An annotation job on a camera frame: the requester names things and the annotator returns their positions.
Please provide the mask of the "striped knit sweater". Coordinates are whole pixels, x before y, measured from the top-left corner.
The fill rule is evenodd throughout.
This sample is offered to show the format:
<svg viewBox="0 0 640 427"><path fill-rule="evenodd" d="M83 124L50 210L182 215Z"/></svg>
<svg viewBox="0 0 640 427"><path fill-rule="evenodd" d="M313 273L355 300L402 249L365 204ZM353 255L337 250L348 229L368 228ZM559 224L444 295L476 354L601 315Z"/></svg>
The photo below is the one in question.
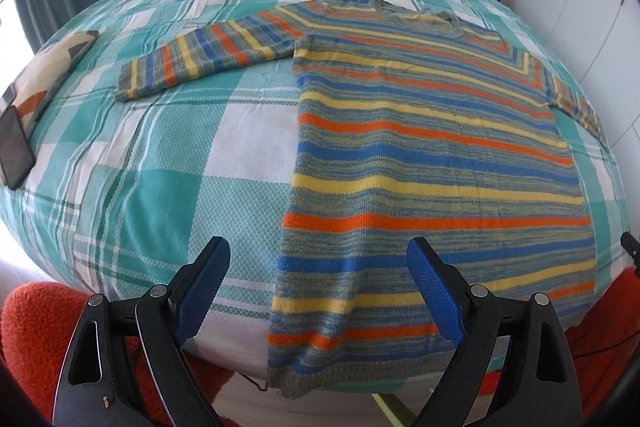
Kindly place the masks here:
<svg viewBox="0 0 640 427"><path fill-rule="evenodd" d="M308 0L194 29L127 63L118 101L290 58L297 155L282 220L268 383L286 397L429 372L447 333L406 249L471 282L547 291L564 324L596 288L594 232L555 115L586 99L527 51L446 12Z"/></svg>

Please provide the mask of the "teal plaid bed cover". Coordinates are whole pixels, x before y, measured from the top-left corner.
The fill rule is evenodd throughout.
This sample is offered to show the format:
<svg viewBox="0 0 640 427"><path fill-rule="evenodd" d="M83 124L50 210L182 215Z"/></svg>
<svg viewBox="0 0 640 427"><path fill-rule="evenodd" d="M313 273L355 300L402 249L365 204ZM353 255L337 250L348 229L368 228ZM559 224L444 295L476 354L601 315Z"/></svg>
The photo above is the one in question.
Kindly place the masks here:
<svg viewBox="0 0 640 427"><path fill-rule="evenodd" d="M282 220L297 155L300 91L292 60L229 69L132 101L118 101L116 90L127 63L175 38L303 1L96 2L60 31L100 35L40 116L32 135L37 160L25 184L1 193L2 220L41 269L112 299L167 282L209 239L227 239L231 265L191 347L267 383ZM450 13L496 32L586 98L533 31L497 0L383 1L422 14ZM596 288L588 311L630 262L620 247L629 228L624 190L598 116L600 136L567 113L555 118L592 220ZM568 327L582 317L572 324L559 319ZM433 368L420 375L317 389L394 391L439 375L451 352L447 340Z"/></svg>

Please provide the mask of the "black smartphone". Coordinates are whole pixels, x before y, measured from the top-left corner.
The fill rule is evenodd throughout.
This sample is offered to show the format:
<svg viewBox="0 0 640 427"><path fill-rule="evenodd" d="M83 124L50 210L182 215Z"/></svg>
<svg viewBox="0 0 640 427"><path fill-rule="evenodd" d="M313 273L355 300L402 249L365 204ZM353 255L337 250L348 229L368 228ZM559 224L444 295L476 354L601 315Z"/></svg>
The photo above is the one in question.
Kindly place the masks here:
<svg viewBox="0 0 640 427"><path fill-rule="evenodd" d="M21 187L36 158L24 132L21 118L14 106L9 106L1 116L0 160L4 184L15 191Z"/></svg>

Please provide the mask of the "patterned cream pillow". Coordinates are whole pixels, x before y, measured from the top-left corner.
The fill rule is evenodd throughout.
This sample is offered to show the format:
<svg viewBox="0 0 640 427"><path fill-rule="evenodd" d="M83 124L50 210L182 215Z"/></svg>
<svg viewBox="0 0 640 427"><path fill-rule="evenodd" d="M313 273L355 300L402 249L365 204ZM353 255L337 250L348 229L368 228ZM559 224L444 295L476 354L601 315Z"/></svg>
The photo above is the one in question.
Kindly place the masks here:
<svg viewBox="0 0 640 427"><path fill-rule="evenodd" d="M32 135L53 95L62 87L99 35L97 30L79 31L58 42L47 44L9 85L11 101L1 103L1 112L9 106L16 109L26 138Z"/></svg>

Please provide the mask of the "green stool frame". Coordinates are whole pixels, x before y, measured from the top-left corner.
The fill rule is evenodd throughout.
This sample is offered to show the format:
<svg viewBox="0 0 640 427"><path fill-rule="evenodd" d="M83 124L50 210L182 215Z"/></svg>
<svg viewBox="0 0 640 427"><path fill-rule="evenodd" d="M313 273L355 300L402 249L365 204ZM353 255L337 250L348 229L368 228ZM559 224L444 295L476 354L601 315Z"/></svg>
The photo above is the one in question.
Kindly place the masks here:
<svg viewBox="0 0 640 427"><path fill-rule="evenodd" d="M411 427L416 420L405 404L392 393L374 393L373 400L393 427Z"/></svg>

